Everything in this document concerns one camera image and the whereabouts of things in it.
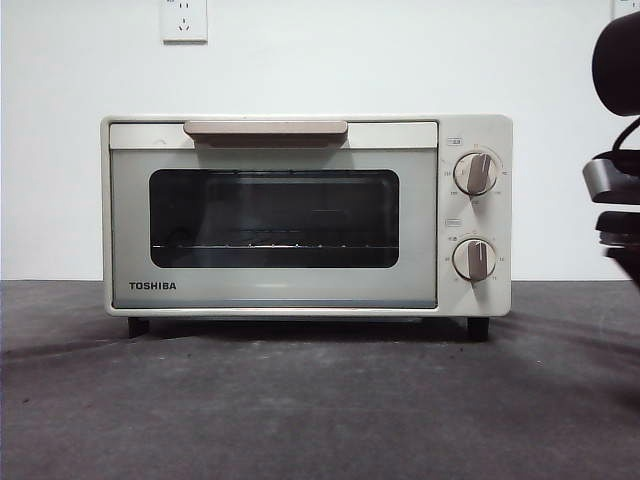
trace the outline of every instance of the cream toaster oven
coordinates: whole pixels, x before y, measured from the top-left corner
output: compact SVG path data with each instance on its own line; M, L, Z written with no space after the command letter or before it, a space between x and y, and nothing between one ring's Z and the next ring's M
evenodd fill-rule
M467 317L511 304L499 115L102 122L106 310L129 317Z

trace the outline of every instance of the oven door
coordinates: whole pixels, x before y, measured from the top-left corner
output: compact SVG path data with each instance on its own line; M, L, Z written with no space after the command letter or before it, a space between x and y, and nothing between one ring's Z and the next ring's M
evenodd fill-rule
M112 130L115 309L435 308L435 124L350 124L322 145L127 132Z

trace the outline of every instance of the toshiba logo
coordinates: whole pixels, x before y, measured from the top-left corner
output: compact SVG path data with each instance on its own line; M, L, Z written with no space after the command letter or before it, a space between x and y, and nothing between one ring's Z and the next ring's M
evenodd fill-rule
M129 282L131 290L177 290L175 282Z

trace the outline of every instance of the timer dial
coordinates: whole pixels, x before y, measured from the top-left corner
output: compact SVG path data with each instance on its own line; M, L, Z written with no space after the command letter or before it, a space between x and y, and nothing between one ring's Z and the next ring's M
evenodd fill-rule
M458 188L470 196L487 193L496 184L496 164L487 153L472 153L458 160L453 178Z
M453 266L462 278L481 282L496 267L496 252L484 240L466 240L453 252Z

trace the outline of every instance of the electrical socket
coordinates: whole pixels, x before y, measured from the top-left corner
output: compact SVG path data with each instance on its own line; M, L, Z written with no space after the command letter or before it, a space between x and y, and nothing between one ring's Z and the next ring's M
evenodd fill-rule
M611 16L614 20L635 12L640 12L640 0L611 0Z
M160 0L160 28L165 43L206 42L207 0Z

